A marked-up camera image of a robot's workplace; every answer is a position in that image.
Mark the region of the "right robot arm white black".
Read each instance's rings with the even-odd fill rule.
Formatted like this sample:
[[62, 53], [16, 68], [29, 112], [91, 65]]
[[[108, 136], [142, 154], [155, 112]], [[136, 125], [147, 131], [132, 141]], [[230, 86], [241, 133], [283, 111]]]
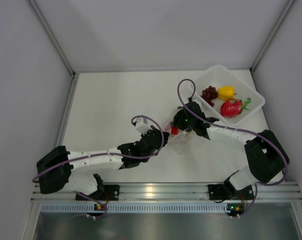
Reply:
[[256, 183], [267, 185], [282, 170], [288, 170], [289, 157], [272, 131], [266, 129], [255, 133], [226, 126], [218, 118], [206, 117], [194, 101], [177, 108], [171, 126], [224, 143], [245, 155], [247, 165], [231, 174], [222, 184], [226, 196], [231, 199], [241, 195], [246, 187]]

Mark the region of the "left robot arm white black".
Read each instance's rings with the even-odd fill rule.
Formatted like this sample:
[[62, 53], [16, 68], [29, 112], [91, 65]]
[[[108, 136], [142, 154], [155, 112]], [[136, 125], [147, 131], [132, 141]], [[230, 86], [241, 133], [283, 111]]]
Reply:
[[98, 200], [104, 194], [102, 170], [130, 169], [148, 162], [168, 143], [169, 136], [151, 128], [139, 141], [104, 151], [68, 151], [64, 145], [57, 146], [37, 162], [33, 182], [43, 195], [75, 191]]

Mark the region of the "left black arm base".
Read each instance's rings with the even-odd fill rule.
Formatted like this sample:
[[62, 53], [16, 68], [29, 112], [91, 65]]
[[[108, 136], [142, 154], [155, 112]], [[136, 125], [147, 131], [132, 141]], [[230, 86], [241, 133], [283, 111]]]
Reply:
[[97, 190], [89, 195], [90, 199], [98, 201], [118, 201], [120, 186], [117, 184], [98, 186]]

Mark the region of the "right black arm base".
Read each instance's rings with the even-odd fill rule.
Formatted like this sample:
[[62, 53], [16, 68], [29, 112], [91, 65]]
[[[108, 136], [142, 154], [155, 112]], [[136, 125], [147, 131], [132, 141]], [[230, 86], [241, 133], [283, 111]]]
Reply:
[[209, 184], [207, 187], [211, 201], [221, 202], [231, 198], [230, 191], [224, 184]]

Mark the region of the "yellow fake bell pepper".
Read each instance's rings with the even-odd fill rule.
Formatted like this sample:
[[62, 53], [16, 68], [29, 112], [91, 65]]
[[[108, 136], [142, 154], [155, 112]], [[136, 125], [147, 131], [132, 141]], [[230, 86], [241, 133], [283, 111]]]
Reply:
[[226, 101], [226, 100], [229, 100], [229, 99], [233, 99], [234, 96], [235, 96], [235, 89], [233, 86], [223, 86], [223, 87], [220, 87], [217, 91], [218, 93], [218, 98], [220, 100], [223, 100], [223, 101]]

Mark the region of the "red fake strawberry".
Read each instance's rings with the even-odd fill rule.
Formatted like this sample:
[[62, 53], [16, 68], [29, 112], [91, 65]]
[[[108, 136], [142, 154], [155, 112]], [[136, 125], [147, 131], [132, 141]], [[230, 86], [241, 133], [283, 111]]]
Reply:
[[233, 118], [240, 115], [243, 110], [247, 110], [247, 105], [251, 103], [251, 99], [245, 101], [241, 99], [231, 98], [226, 100], [220, 107], [220, 114], [223, 117]]

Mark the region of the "clear zip top bag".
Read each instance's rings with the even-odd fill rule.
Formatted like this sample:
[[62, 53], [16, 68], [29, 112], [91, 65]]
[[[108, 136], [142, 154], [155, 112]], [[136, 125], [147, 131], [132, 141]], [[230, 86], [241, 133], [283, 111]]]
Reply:
[[[182, 108], [182, 106], [175, 107], [171, 111], [169, 117], [167, 117], [166, 120], [164, 121], [164, 124], [161, 126], [164, 132], [166, 126], [172, 126], [173, 118], [175, 114], [178, 112], [179, 108]], [[166, 147], [170, 147], [172, 151], [176, 152], [181, 156], [185, 155], [187, 151], [190, 149], [191, 140], [194, 136], [195, 136], [194, 132], [179, 130], [177, 135], [169, 134]]]

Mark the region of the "purple fake grapes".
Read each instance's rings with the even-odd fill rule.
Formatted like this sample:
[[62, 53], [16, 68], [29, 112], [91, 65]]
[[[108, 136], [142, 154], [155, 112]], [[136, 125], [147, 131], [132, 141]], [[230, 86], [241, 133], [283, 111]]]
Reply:
[[218, 92], [215, 87], [212, 87], [211, 85], [202, 90], [202, 99], [205, 100], [211, 107], [214, 107], [213, 100], [218, 98]]

